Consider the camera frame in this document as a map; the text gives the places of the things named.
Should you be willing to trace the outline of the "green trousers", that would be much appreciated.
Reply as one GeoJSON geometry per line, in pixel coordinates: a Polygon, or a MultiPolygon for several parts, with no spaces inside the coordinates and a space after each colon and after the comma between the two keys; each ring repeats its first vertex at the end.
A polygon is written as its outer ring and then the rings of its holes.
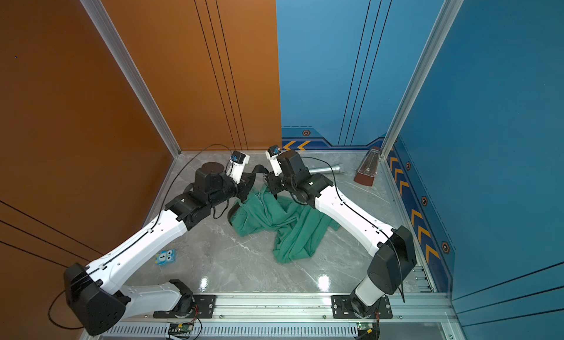
{"type": "Polygon", "coordinates": [[[281,264],[311,258],[327,230],[339,229],[329,216],[291,198],[276,197],[268,187],[251,190],[248,199],[231,210],[229,222],[241,237],[275,232],[273,256],[281,264]]]}

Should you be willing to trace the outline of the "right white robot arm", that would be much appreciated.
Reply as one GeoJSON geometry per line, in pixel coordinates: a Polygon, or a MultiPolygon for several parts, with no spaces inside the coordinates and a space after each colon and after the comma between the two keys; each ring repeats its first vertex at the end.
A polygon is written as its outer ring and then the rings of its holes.
{"type": "Polygon", "coordinates": [[[412,233],[364,211],[330,178],[312,174],[295,150],[283,152],[274,145],[267,149],[266,157],[272,171],[265,175],[265,180],[274,195],[286,191],[296,202],[327,215],[354,236],[372,257],[367,276],[350,294],[350,307],[358,318],[373,317],[383,297],[402,291],[403,281],[417,265],[412,233]]]}

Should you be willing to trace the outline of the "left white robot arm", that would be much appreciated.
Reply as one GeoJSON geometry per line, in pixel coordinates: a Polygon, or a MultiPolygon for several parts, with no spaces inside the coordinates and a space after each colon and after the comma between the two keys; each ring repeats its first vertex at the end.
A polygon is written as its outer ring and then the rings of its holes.
{"type": "Polygon", "coordinates": [[[73,264],[63,274],[68,307],[84,329],[97,336],[123,318],[155,312],[172,317],[193,314],[191,289],[172,279],[149,287],[128,287],[126,281],[173,240],[232,198],[245,200],[256,176],[232,164],[228,172],[217,162],[202,165],[195,181],[167,203],[147,226],[87,266],[73,264]]]}

